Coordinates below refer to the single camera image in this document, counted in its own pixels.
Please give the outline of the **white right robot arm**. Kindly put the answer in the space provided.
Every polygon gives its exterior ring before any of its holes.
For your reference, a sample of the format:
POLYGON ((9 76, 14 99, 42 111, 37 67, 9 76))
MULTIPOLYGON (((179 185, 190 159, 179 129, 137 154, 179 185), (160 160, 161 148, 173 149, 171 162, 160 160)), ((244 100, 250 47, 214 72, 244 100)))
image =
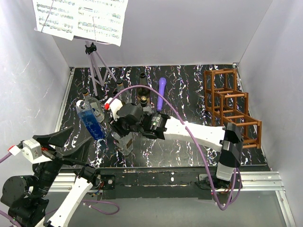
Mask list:
POLYGON ((233 123, 226 126, 182 123, 166 114, 144 112, 131 103, 107 103, 105 109, 111 112, 109 124, 121 137, 136 132, 152 140, 182 140, 220 152, 214 176, 214 182, 220 188, 231 183, 234 170, 241 165, 244 138, 240 129, 233 123))

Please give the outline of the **purple toy microphone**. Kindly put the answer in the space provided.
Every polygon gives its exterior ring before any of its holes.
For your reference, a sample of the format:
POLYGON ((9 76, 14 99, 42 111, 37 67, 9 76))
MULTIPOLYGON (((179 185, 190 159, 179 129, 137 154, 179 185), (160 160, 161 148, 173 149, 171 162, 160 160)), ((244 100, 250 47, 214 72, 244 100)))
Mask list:
POLYGON ((160 94, 160 96, 158 96, 158 100, 157 100, 157 111, 161 112, 162 111, 162 107, 163 107, 163 96, 164 96, 164 92, 165 92, 165 87, 166 87, 166 79, 164 77, 159 79, 159 89, 158 89, 158 93, 160 94))

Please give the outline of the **brown wooden wine rack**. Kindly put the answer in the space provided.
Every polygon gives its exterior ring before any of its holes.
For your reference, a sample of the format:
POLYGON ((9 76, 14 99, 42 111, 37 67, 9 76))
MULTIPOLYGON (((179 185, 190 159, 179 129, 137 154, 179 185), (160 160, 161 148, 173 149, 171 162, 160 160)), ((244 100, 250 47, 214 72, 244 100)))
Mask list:
POLYGON ((205 110, 213 126, 233 123, 244 137, 244 148, 261 148, 262 121, 249 114, 249 94, 238 88, 236 69, 204 71, 205 110))

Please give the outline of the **clear plastic bottle blue label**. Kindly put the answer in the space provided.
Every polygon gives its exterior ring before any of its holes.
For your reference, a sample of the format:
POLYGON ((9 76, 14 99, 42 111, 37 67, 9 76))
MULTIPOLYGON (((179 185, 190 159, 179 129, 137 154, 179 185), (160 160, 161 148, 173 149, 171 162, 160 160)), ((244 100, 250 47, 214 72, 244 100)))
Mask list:
MULTIPOLYGON (((123 82, 120 78, 116 80, 116 86, 117 86, 117 92, 119 93, 120 91, 124 90, 124 85, 123 82)), ((123 92, 122 94, 119 95, 119 99, 122 102, 123 105, 127 103, 132 103, 132 96, 128 90, 123 92)))

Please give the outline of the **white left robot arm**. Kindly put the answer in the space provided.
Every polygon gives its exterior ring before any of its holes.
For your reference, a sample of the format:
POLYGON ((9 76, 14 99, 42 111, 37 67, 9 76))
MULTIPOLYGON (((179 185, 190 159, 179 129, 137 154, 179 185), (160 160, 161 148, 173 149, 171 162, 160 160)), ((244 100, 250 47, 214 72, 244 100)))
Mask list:
POLYGON ((81 142, 71 153, 60 154, 56 147, 62 148, 72 133, 70 126, 62 131, 48 135, 34 135, 29 140, 8 149, 1 161, 12 155, 22 153, 31 164, 33 175, 12 176, 2 187, 1 203, 9 210, 4 216, 16 227, 66 227, 79 203, 90 189, 100 186, 99 171, 86 163, 92 137, 81 142), (45 221, 45 210, 49 201, 45 198, 63 165, 80 165, 75 172, 74 185, 57 212, 45 221))

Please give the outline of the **dark bottle brown label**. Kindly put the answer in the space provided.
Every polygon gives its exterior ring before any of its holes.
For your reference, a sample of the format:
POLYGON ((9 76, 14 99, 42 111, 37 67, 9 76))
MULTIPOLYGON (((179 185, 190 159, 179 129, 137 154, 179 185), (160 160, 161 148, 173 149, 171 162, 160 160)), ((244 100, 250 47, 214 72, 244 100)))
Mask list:
POLYGON ((112 92, 112 94, 113 94, 114 96, 117 95, 117 93, 118 93, 117 89, 114 89, 114 91, 112 92))

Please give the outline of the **blue box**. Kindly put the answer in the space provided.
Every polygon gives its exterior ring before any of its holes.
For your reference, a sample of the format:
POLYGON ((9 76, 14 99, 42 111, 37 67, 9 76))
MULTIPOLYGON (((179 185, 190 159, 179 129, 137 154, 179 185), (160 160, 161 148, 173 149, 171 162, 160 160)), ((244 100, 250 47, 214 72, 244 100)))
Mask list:
POLYGON ((78 100, 76 102, 76 111, 81 122, 85 125, 94 140, 101 140, 105 137, 101 125, 95 117, 93 108, 88 102, 78 100))

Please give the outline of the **lilac music stand tripod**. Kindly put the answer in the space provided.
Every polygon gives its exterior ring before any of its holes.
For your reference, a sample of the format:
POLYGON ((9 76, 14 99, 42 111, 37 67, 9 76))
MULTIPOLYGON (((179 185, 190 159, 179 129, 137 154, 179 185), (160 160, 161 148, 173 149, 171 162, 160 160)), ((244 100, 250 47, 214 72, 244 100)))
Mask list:
POLYGON ((103 41, 93 41, 92 39, 87 39, 79 36, 74 36, 74 40, 77 40, 78 43, 77 50, 80 49, 80 40, 84 42, 84 53, 86 56, 86 59, 84 59, 84 56, 82 56, 81 54, 75 54, 74 65, 84 66, 85 63, 88 63, 88 67, 91 72, 91 80, 93 83, 93 91, 95 93, 95 96, 97 96, 97 84, 99 84, 101 87, 104 87, 108 76, 110 76, 114 80, 114 82, 117 81, 116 76, 113 74, 112 70, 109 68, 109 66, 107 65, 107 63, 105 62, 105 60, 97 49, 97 44, 111 45, 111 43, 103 41), (99 60, 106 69, 104 76, 101 75, 101 69, 99 69, 97 58, 99 58, 99 60))

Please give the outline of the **dark wine bottle silver cap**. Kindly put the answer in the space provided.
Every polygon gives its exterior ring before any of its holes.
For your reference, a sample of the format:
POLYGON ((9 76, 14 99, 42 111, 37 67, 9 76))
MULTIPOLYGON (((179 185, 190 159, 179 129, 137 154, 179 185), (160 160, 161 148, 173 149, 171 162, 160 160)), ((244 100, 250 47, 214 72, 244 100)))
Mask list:
MULTIPOLYGON (((147 77, 146 77, 145 73, 140 74, 140 83, 139 83, 139 85, 146 86, 146 87, 148 86, 147 77)), ((142 96, 145 96, 146 99, 147 99, 147 103, 149 104, 150 103, 150 93, 151 93, 151 91, 147 88, 137 87, 136 88, 136 96, 137 96, 138 102, 140 102, 142 96)))

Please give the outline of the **white sheet music pages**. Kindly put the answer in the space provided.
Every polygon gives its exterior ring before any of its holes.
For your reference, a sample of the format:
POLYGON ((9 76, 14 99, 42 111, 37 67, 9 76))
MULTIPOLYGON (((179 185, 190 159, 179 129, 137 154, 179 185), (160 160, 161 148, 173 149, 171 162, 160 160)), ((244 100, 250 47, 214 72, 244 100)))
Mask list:
POLYGON ((127 0, 34 0, 36 30, 121 45, 127 0))

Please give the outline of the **clear glass bottle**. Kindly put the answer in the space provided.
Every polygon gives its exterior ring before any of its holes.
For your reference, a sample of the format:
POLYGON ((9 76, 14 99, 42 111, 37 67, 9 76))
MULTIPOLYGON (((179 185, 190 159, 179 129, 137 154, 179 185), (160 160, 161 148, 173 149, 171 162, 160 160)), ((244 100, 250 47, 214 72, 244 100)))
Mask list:
POLYGON ((99 123, 102 123, 105 119, 105 115, 101 107, 101 103, 96 98, 92 97, 87 89, 84 88, 81 90, 81 92, 83 94, 84 101, 90 104, 90 106, 92 107, 97 121, 99 123))

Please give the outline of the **clear bottle gold cap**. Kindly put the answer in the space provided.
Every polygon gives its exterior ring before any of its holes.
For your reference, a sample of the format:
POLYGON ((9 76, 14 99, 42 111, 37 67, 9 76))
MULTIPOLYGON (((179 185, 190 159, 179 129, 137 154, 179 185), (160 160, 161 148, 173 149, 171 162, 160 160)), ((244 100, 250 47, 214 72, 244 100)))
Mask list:
POLYGON ((152 113, 152 106, 148 102, 148 99, 146 96, 141 96, 140 103, 138 104, 138 107, 145 113, 152 113))

